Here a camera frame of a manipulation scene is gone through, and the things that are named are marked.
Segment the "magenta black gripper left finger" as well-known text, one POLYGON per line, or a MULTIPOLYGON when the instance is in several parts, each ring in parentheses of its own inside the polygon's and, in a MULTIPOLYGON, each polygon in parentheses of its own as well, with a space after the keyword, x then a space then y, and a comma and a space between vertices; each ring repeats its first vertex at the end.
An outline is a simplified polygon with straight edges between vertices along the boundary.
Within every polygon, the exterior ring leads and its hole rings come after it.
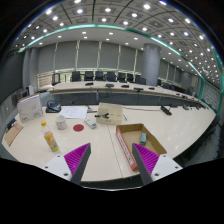
POLYGON ((87 143, 66 155, 57 154, 43 166, 43 169, 79 185, 90 154, 91 144, 87 143))

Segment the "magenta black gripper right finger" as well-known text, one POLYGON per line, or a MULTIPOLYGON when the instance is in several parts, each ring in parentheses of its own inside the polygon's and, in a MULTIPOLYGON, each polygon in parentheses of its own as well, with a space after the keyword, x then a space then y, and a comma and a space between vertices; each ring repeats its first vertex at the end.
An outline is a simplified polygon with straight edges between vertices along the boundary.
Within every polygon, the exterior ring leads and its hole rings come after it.
POLYGON ((158 155, 136 143, 132 144, 132 153, 144 185, 148 185, 182 169, 167 154, 158 155))

